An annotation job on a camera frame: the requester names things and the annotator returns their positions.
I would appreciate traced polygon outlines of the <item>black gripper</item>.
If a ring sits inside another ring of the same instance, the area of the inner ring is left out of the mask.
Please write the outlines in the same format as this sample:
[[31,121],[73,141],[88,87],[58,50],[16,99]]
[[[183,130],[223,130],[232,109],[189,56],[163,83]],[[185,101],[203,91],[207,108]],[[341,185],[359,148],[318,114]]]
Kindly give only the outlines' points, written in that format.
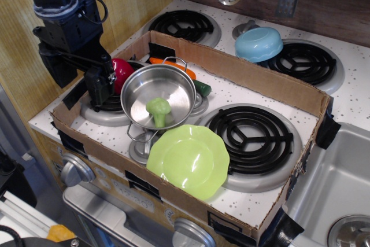
[[43,19],[33,29],[39,39],[39,54],[54,81],[66,87],[84,73],[92,105],[100,107],[114,94],[116,74],[112,59],[100,43],[103,34],[98,12],[73,12]]

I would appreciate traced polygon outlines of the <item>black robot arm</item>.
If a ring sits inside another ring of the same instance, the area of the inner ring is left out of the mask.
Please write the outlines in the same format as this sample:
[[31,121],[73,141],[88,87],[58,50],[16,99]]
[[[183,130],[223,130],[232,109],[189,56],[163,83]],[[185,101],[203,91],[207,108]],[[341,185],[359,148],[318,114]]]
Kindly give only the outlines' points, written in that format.
[[39,55],[54,81],[64,88],[84,73],[92,105],[101,107],[114,94],[116,74],[109,53],[100,43],[102,0],[33,0],[34,13],[43,21],[34,28]]

